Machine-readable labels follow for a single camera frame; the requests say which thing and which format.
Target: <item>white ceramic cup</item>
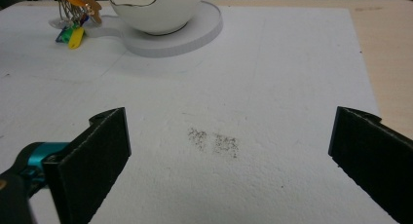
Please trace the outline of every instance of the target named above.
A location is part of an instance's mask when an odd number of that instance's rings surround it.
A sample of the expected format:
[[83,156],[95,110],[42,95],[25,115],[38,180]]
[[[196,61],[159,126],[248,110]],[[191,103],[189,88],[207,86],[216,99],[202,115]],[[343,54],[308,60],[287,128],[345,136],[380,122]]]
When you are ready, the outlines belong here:
[[179,30],[195,14],[201,0],[109,0],[129,26],[153,35]]

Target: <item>green key tag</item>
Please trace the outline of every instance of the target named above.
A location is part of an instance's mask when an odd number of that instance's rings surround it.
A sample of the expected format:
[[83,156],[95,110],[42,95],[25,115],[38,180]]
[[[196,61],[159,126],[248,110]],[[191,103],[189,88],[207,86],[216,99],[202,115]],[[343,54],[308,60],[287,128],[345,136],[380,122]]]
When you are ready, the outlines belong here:
[[69,49],[74,50],[80,46],[84,32],[85,32],[85,29],[83,29],[83,27],[81,26],[73,29],[73,32],[72,32],[72,35],[70,37],[69,44],[68,44]]
[[73,33],[73,28],[69,27],[67,29],[63,29],[63,31],[60,33],[60,39],[64,43],[69,43],[70,37],[72,36]]

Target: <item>dirt particle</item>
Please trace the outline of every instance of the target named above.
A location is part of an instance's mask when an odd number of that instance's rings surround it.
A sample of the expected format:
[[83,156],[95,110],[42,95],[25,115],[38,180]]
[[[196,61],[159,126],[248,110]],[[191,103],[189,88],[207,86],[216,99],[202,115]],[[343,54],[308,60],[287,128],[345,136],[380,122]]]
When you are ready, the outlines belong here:
[[204,151],[207,146],[207,133],[205,131],[197,131],[194,128],[189,129],[189,140],[201,151]]
[[216,154],[228,154],[232,158],[237,158],[239,151],[238,140],[221,134],[215,135],[215,145],[213,152]]

